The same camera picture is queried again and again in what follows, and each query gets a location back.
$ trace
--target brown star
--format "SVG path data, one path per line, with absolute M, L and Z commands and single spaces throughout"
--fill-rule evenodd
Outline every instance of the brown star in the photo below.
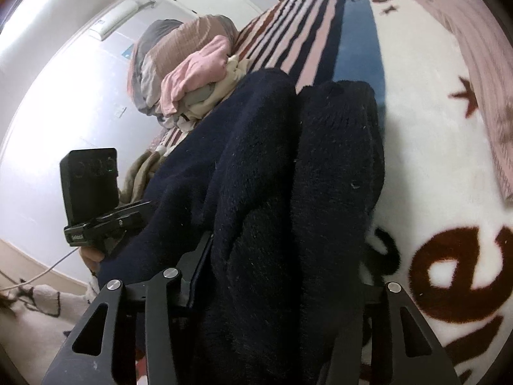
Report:
M 381 14 L 386 14 L 388 16 L 389 13 L 396 12 L 397 8 L 398 7 L 396 5 L 391 5 L 390 7 L 386 8 L 385 10 L 381 10 Z
M 474 91 L 472 90 L 472 85 L 470 84 L 470 81 L 468 79 L 462 78 L 461 76 L 460 76 L 460 81 L 463 84 L 463 86 L 465 87 L 465 91 L 449 94 L 449 98 L 467 99 L 468 106 L 467 106 L 467 112 L 465 114 L 465 118 L 469 118 L 471 115 L 474 114 L 474 111 L 479 108 L 478 100 L 475 97 Z

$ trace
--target knit fabric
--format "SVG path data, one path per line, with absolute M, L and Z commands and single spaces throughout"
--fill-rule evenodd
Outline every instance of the knit fabric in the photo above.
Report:
M 102 262 L 102 285 L 147 280 L 214 232 L 190 383 L 314 384 L 354 315 L 383 183 L 374 94 L 294 84 L 278 70 L 245 77 L 148 184 L 148 226 Z

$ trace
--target pink cloth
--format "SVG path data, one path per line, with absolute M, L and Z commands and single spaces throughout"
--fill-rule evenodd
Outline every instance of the pink cloth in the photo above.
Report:
M 177 112 L 178 101 L 186 93 L 224 79 L 230 51 L 230 41 L 226 36 L 217 35 L 167 74 L 161 85 L 161 108 L 164 117 L 170 117 Z

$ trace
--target bed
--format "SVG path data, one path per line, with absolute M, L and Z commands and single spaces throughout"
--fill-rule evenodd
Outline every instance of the bed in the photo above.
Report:
M 506 137 L 508 130 L 494 123 L 507 114 L 488 102 L 484 67 L 469 62 L 473 43 L 464 39 L 461 19 L 440 11 L 438 2 L 284 0 L 239 33 L 234 52 L 250 58 L 253 71 L 286 71 L 298 91 L 329 80 L 371 84 L 386 179 L 362 278 L 404 285 L 462 383 L 474 385 L 484 376 L 481 383 L 488 383 L 492 375 L 485 374 L 513 329 L 513 212 L 501 175 L 509 147 L 494 139 L 500 131 Z M 486 6 L 473 8 L 495 22 Z M 499 88 L 498 97 L 507 98 L 505 92 Z M 156 144 L 172 147 L 186 136 L 171 129 Z

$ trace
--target metal screw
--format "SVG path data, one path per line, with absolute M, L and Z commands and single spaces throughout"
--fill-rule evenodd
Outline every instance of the metal screw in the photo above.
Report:
M 392 293 L 400 293 L 402 288 L 401 285 L 399 285 L 397 282 L 391 282 L 387 285 L 388 290 Z
M 119 279 L 113 279 L 112 281 L 109 281 L 107 284 L 107 289 L 114 291 L 121 287 L 121 281 Z
M 167 268 L 164 271 L 165 278 L 173 279 L 173 278 L 176 278 L 177 276 L 178 276 L 178 269 L 176 269 L 176 268 Z

